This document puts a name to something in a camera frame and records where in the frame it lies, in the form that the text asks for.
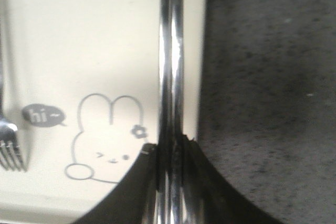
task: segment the gray carpet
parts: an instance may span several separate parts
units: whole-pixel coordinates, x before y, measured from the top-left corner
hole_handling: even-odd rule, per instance
[[[284,223],[336,223],[336,0],[208,0],[199,139]]]

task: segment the white plate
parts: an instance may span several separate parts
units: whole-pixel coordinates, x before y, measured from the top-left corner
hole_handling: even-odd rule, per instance
[[[72,222],[113,189],[143,143],[156,142],[159,1],[1,0],[5,114],[29,167],[0,169],[0,221]],[[185,0],[190,138],[204,3]]]

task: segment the cartoon rabbit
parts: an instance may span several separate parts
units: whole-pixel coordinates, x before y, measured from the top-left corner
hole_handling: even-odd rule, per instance
[[[65,168],[72,179],[118,183],[147,142],[142,105],[128,95],[113,101],[98,93],[86,96],[78,106],[78,126],[73,163]]]

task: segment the fork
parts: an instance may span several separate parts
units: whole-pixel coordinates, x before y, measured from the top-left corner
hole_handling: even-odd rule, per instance
[[[17,138],[17,126],[6,119],[3,113],[4,71],[1,45],[0,26],[0,166],[5,170],[26,171]]]

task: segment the speech bubble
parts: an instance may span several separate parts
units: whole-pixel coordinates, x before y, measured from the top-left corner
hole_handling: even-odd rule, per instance
[[[58,124],[66,126],[62,123],[65,119],[65,114],[55,106],[39,103],[30,104],[22,109],[22,116],[36,127],[53,127]]]

